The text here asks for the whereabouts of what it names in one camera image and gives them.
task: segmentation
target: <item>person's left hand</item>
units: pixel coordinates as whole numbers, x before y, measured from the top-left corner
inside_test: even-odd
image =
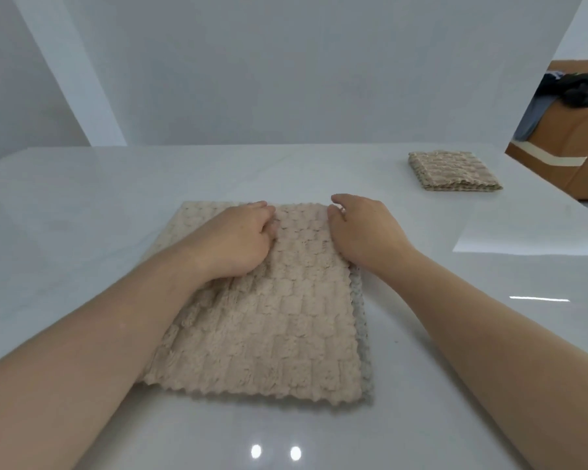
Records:
[[[181,242],[206,280],[239,277],[266,258],[278,230],[274,206],[265,201],[227,208]]]

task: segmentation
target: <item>beige towel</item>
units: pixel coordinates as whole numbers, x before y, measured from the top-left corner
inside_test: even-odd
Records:
[[[183,203],[144,259],[231,205]],[[349,265],[331,242],[326,207],[284,205],[276,216],[279,237],[264,263],[196,292],[144,370],[144,382],[331,404],[362,397]]]
[[[486,165],[469,151],[414,151],[409,154],[409,165],[429,191],[489,192],[503,188]]]

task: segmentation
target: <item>sofa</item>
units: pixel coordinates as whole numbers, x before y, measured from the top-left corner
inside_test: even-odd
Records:
[[[588,61],[553,61],[549,70],[588,72]],[[575,199],[588,199],[588,108],[556,100],[527,141],[511,141],[505,152]]]

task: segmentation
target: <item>hand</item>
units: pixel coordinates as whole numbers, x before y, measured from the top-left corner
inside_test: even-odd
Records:
[[[205,280],[239,277],[266,258],[278,224],[265,201],[227,208],[183,239]]]
[[[414,250],[399,223],[381,201],[335,194],[327,209],[335,248],[347,260],[379,274],[388,260]]]

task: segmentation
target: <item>white light spot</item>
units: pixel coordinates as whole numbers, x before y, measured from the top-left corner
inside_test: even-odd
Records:
[[[255,444],[251,447],[251,457],[258,459],[261,456],[261,446]]]
[[[545,302],[570,302],[567,298],[544,298],[544,297],[510,297],[517,300],[543,300]]]
[[[302,455],[300,451],[300,447],[292,447],[290,449],[290,458],[295,462],[300,460],[300,456]]]

